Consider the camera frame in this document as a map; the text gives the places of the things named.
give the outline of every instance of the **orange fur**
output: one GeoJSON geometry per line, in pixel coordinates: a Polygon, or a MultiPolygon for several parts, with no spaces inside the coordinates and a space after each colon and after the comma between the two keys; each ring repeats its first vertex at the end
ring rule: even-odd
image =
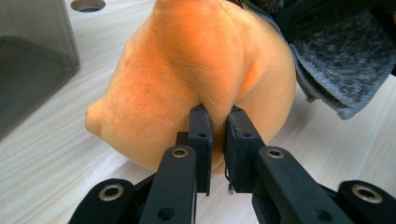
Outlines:
{"type": "Polygon", "coordinates": [[[264,141],[289,114],[295,89],[290,50],[265,20],[224,0],[158,0],[128,40],[86,128],[136,164],[156,170],[190,108],[203,104],[214,134],[212,167],[223,172],[225,122],[247,111],[264,141]]]}

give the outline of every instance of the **gray knitted fabric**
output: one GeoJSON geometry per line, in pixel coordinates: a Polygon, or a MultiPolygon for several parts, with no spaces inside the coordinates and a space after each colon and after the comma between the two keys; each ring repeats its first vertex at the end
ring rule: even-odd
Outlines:
{"type": "MultiPolygon", "coordinates": [[[[268,13],[246,4],[280,32],[268,13]]],[[[396,64],[394,42],[368,11],[289,44],[308,102],[322,100],[341,119],[361,111],[396,64]]]]}

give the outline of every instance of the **soft toy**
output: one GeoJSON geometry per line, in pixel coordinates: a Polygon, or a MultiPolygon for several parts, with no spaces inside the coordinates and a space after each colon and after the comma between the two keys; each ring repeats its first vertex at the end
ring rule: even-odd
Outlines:
{"type": "Polygon", "coordinates": [[[290,49],[267,21],[225,0],[157,0],[128,40],[86,128],[136,164],[155,171],[189,111],[204,105],[214,136],[212,169],[224,172],[226,119],[246,110],[264,142],[293,101],[290,49]]]}

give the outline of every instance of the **orange plush toy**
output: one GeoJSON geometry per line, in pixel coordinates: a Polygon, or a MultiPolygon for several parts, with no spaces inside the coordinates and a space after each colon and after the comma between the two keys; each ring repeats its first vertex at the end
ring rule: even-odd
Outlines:
{"type": "Polygon", "coordinates": [[[290,112],[295,70],[281,35],[225,0],[157,0],[128,40],[86,128],[136,164],[155,171],[189,112],[204,105],[214,137],[212,169],[224,172],[226,119],[247,112],[264,142],[290,112]]]}

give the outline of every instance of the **table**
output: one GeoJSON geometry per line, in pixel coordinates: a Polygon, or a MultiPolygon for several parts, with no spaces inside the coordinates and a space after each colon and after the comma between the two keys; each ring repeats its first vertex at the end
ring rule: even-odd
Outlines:
{"type": "MultiPolygon", "coordinates": [[[[97,183],[137,183],[152,172],[86,132],[84,113],[106,89],[127,38],[149,15],[153,0],[107,0],[92,13],[66,0],[81,68],[59,91],[0,141],[0,223],[66,223],[97,183]]],[[[319,183],[373,183],[396,196],[396,77],[347,121],[296,90],[290,116],[267,145],[289,150],[319,183]]],[[[249,194],[228,194],[223,175],[198,195],[197,223],[257,223],[249,194]]]]}

